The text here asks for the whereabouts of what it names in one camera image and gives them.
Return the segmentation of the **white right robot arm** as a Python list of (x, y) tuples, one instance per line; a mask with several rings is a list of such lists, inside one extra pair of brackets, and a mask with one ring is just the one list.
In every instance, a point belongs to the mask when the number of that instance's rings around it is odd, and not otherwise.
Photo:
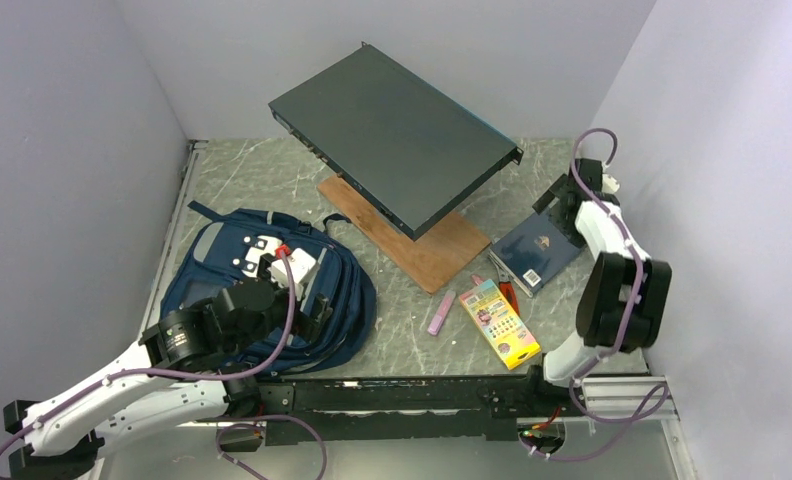
[(602, 162), (576, 158), (534, 205), (594, 266), (580, 298), (575, 331), (545, 354), (544, 377), (523, 388), (529, 411), (546, 415), (562, 399), (560, 386), (584, 378), (616, 353), (653, 346), (672, 280), (672, 268), (653, 259), (634, 239), (604, 175)]

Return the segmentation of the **dark blue bottom book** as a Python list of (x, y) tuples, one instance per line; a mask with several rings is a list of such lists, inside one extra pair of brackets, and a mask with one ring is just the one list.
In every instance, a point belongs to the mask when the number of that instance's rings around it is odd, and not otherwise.
[(490, 246), (492, 261), (533, 297), (582, 252), (548, 214), (532, 213)]

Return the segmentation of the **pink highlighter pen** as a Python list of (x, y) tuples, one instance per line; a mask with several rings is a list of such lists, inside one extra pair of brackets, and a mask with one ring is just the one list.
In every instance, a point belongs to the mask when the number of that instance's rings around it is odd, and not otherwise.
[(448, 290), (444, 294), (443, 299), (429, 322), (427, 328), (428, 334), (432, 336), (437, 336), (439, 334), (456, 297), (457, 293), (454, 290)]

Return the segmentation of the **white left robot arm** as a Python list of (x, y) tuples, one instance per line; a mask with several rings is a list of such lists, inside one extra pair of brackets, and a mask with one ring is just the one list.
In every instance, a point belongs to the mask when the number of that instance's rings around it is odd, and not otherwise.
[(256, 376), (296, 316), (293, 281), (248, 279), (170, 313), (109, 364), (43, 401), (4, 409), (11, 479), (77, 479), (124, 440), (191, 420), (251, 417)]

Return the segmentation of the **navy blue student backpack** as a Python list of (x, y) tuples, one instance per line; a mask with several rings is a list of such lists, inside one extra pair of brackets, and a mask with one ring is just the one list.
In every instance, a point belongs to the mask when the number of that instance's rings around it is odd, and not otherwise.
[[(356, 256), (325, 230), (291, 215), (238, 208), (220, 214), (192, 201), (208, 219), (160, 304), (161, 318), (194, 309), (231, 333), (227, 362), (266, 375), (341, 366), (366, 342), (377, 315), (376, 290)], [(319, 263), (299, 293), (272, 281), (276, 251), (302, 248)]]

